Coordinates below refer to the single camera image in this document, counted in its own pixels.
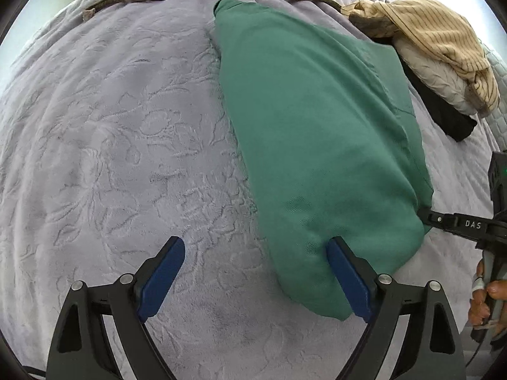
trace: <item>beige striped shirt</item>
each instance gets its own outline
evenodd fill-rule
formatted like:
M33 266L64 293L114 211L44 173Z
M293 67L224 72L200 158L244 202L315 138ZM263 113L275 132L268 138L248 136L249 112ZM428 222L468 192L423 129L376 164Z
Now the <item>beige striped shirt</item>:
M469 88L481 116L500 99L491 65L465 17L436 0L359 0L342 8L369 37L391 37L400 30L429 57L448 63Z

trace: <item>black garment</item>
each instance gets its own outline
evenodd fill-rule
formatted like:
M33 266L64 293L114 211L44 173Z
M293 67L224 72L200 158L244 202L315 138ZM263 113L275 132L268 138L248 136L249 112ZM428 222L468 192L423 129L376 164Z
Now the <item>black garment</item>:
M374 42L392 45L392 38L373 38ZM442 131L456 141L462 141L473 131L477 122L467 115L461 114L452 105L440 97L436 92L424 84L415 75L412 69L400 58L403 72L421 96L422 102L428 110L433 121L438 124Z

